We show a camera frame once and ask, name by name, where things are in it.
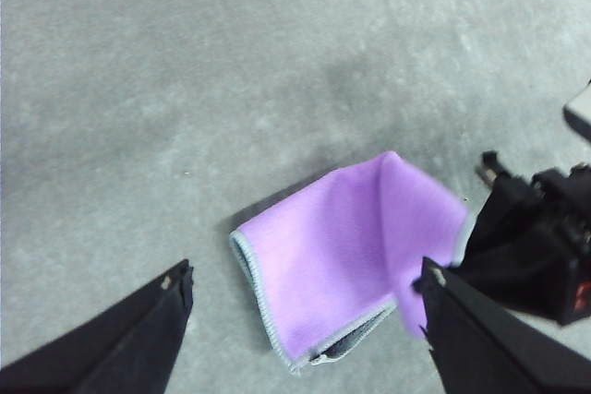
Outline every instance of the black mechanical part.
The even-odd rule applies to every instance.
[[[0,371],[2,394],[163,394],[193,306],[187,260]]]
[[[495,301],[562,325],[591,315],[591,169],[528,184],[483,155],[492,191],[462,265],[452,271]]]
[[[453,394],[591,393],[591,362],[425,258],[431,356]]]

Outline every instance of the gray floor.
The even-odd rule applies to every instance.
[[[386,149],[473,210],[482,150],[526,174],[591,155],[561,120],[591,77],[589,0],[2,7],[4,363],[188,257],[197,303],[169,393],[441,392],[396,315],[289,376],[227,234],[255,202]],[[589,321],[537,324],[591,357]]]

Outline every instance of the purple cloth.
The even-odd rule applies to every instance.
[[[296,370],[343,337],[354,340],[341,348],[354,346],[396,303],[418,333],[426,318],[411,284],[422,257],[453,262],[467,219],[457,197],[389,151],[325,175],[231,237],[271,343]]]

